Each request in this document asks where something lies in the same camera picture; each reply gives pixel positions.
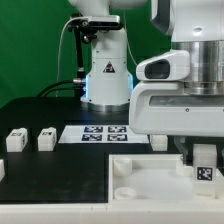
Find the white plastic base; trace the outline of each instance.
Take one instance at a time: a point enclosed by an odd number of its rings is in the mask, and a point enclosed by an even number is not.
[[[123,158],[132,160],[132,172],[128,176],[119,177],[113,173],[113,161]],[[216,199],[195,198],[192,191],[193,169],[189,176],[179,175],[178,161],[180,155],[112,155],[109,164],[108,203],[1,205],[1,223],[223,224],[223,176],[217,172]],[[129,195],[132,199],[117,200],[114,195],[117,189],[121,189],[118,194]]]

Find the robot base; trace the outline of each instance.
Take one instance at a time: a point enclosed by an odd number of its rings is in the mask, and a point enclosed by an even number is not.
[[[97,105],[91,102],[82,101],[81,99],[81,106],[83,108],[87,108],[87,109],[98,111],[98,112],[119,112],[119,111],[128,110],[129,103],[122,104],[122,105]]]

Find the black tabletop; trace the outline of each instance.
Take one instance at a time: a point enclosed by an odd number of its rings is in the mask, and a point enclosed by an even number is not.
[[[59,139],[66,125],[128,125],[128,111],[89,111],[74,98],[15,99],[0,110],[0,124],[0,204],[105,203],[109,155],[152,152],[149,144],[58,143],[54,152],[38,152],[43,128],[56,128]],[[27,128],[29,142],[23,152],[7,153],[5,139],[18,128]]]

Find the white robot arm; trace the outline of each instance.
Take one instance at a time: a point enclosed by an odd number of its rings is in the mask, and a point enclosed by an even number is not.
[[[147,0],[69,0],[83,16],[107,16],[109,8],[127,10],[140,7]]]
[[[172,49],[137,67],[129,123],[137,133],[223,137],[224,0],[152,0]]]
[[[101,26],[96,27],[91,42],[92,69],[86,76],[86,94],[81,98],[84,107],[97,111],[128,109],[133,86],[132,75],[127,70],[127,34],[124,29],[113,29],[119,17],[110,16],[109,9],[132,9],[146,1],[69,0],[88,17],[87,27],[90,23]]]

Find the white cube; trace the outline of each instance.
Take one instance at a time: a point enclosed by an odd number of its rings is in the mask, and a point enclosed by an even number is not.
[[[194,145],[194,193],[215,198],[216,196],[216,145]]]
[[[6,138],[7,152],[22,152],[28,142],[27,129],[13,129]]]
[[[55,128],[43,129],[38,137],[39,151],[53,151],[57,142],[57,132]]]
[[[166,135],[150,135],[150,143],[153,151],[167,151],[168,137]]]

